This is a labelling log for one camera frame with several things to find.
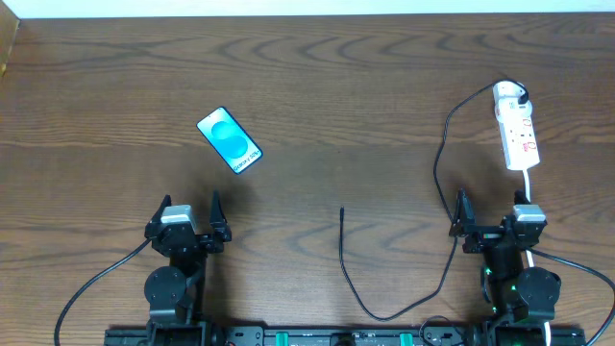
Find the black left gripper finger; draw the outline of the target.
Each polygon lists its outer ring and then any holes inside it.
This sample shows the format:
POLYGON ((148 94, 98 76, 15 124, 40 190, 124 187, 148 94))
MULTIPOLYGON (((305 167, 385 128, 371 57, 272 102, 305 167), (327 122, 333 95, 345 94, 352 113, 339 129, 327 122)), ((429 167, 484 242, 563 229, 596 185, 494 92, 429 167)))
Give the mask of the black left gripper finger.
POLYGON ((212 194, 209 224, 217 233, 225 235, 228 232, 228 222, 222 210, 220 195, 217 190, 212 194))
POLYGON ((170 195, 165 195, 160 203, 159 208, 157 209, 157 211, 154 213, 154 215, 152 216, 152 218, 150 219, 150 223, 151 224, 160 224, 161 223, 161 218, 162 218, 162 214, 164 212, 164 210, 172 205, 172 200, 171 200, 171 196, 170 195))

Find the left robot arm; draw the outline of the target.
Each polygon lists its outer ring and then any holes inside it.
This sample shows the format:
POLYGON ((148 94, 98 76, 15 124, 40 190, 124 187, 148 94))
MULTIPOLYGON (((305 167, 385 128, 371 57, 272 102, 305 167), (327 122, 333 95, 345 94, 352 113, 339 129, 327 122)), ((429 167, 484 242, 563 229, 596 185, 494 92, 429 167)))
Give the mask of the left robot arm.
POLYGON ((149 346, 224 345, 223 328, 202 313, 206 264, 209 255, 224 251, 232 231, 214 192, 209 212, 210 231, 199 234, 189 205, 174 206, 166 195, 145 226, 144 236, 152 248, 169 259, 153 271, 144 285, 149 321, 149 346))

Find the blue screen smartphone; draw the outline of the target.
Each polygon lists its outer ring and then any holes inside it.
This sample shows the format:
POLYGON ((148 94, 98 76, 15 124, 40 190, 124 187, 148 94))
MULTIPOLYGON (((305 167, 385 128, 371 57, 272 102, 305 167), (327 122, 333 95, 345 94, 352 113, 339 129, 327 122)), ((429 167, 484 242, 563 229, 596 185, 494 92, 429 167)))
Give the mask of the blue screen smartphone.
POLYGON ((263 157, 260 147, 225 107, 213 110, 196 128, 235 175, 263 157))

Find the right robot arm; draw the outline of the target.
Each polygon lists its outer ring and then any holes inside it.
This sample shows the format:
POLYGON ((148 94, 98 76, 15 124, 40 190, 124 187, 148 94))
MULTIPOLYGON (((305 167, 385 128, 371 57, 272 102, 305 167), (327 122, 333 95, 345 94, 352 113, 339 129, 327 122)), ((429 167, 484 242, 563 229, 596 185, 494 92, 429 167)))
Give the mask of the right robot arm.
POLYGON ((539 243, 547 226, 545 213, 515 192, 513 213, 497 226, 477 223, 470 199, 457 193, 455 216, 449 235, 464 239, 466 254, 481 254, 485 299, 493 315, 467 333, 470 345, 545 345, 551 333, 545 324, 554 320, 561 280, 553 272, 524 266, 522 254, 539 243))

